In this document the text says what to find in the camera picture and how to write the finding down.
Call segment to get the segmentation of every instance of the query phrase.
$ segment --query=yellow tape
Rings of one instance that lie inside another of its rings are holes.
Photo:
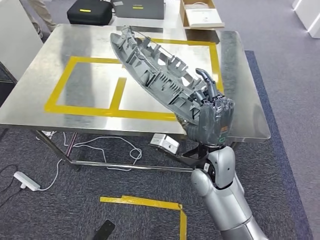
[[[120,77],[116,86],[115,90],[113,93],[113,97],[110,103],[110,110],[118,110],[120,102],[122,101],[122,94],[124,94],[125,86],[126,84],[127,78]]]
[[[208,46],[212,73],[215,76],[217,76],[217,89],[223,93],[223,85],[221,78],[221,72],[219,66],[218,55],[215,43],[206,41],[171,40],[159,38],[152,38],[152,40],[156,43]],[[60,80],[57,82],[57,84],[50,95],[47,103],[45,105],[45,111],[57,114],[70,114],[82,116],[177,121],[176,116],[174,113],[118,109],[126,82],[125,78],[119,78],[118,80],[118,83],[113,94],[112,100],[111,101],[109,109],[85,106],[57,105],[59,96],[63,91],[68,79],[70,77],[71,73],[72,72],[73,68],[75,66],[76,63],[121,64],[119,60],[112,58],[71,56],[69,62],[66,64],[66,68],[64,69],[63,73],[61,75]]]
[[[59,96],[63,91],[64,86],[67,83],[69,77],[71,75],[71,73],[72,72],[73,68],[75,66],[76,63],[77,62],[75,61],[75,57],[73,57],[73,56],[70,57],[70,59],[66,64],[64,71],[62,73],[60,80],[57,83],[55,88],[52,91],[52,93],[50,95],[49,99],[45,105],[45,111],[50,112],[55,107]]]
[[[68,106],[68,105],[48,105],[45,106],[47,112],[55,114],[70,114],[82,116],[115,117],[128,119],[145,119],[158,121],[177,121],[174,113],[152,112],[152,111],[133,111],[97,108],[88,106]]]
[[[158,201],[148,198],[135,197],[135,196],[125,196],[118,197],[100,197],[100,201],[103,203],[115,203],[115,204],[133,204],[133,205],[143,205],[147,207],[162,208],[162,209],[171,209],[180,210],[180,204],[170,201]]]
[[[88,10],[88,9],[80,9],[80,12],[85,12],[85,13],[91,13],[91,10]]]
[[[190,46],[215,45],[214,42],[210,42],[210,41],[174,40],[174,39],[161,39],[161,38],[151,38],[151,40],[157,44],[180,44],[180,45],[190,45]]]
[[[125,196],[123,195],[121,198],[118,197],[106,197],[100,196],[100,201],[101,203],[114,203],[114,204],[132,204],[132,205],[140,205],[153,208],[162,208],[162,209],[171,209],[180,211],[180,239],[187,239],[187,216],[183,210],[183,205],[170,202],[170,201],[158,201],[148,198],[141,198],[135,196]]]
[[[220,67],[219,66],[218,53],[217,52],[216,45],[210,45],[209,51],[212,74],[217,76],[217,81],[214,79],[217,82],[217,88],[221,93],[223,93],[223,78],[221,76]]]
[[[180,211],[180,239],[187,239],[187,216],[182,208]]]

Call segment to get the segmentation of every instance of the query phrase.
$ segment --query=power strip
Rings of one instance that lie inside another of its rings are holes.
[[[28,187],[29,189],[33,192],[38,191],[40,189],[40,185],[38,185],[38,183],[33,181],[32,179],[29,178],[29,176],[23,172],[17,171],[13,176],[22,183],[20,186],[20,188],[22,189],[25,189],[26,187]]]

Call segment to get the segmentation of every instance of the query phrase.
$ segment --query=smartphone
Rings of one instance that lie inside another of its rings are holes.
[[[108,219],[100,226],[92,240],[107,240],[115,228],[115,225]]]

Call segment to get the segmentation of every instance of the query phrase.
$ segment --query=metal table top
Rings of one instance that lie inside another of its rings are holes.
[[[260,143],[270,138],[237,32],[135,30],[158,39],[189,69],[205,69],[219,81],[218,86],[223,85],[224,93],[235,103],[230,141]],[[184,135],[177,121],[159,120],[172,113],[117,64],[109,43],[110,33],[121,34],[121,28],[57,26],[0,108],[0,126],[91,134]],[[214,49],[208,42],[216,43]],[[216,59],[211,54],[215,51]]]

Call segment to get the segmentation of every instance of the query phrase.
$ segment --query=black case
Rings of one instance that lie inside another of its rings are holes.
[[[104,0],[77,0],[66,15],[70,24],[104,26],[112,18],[112,4]]]

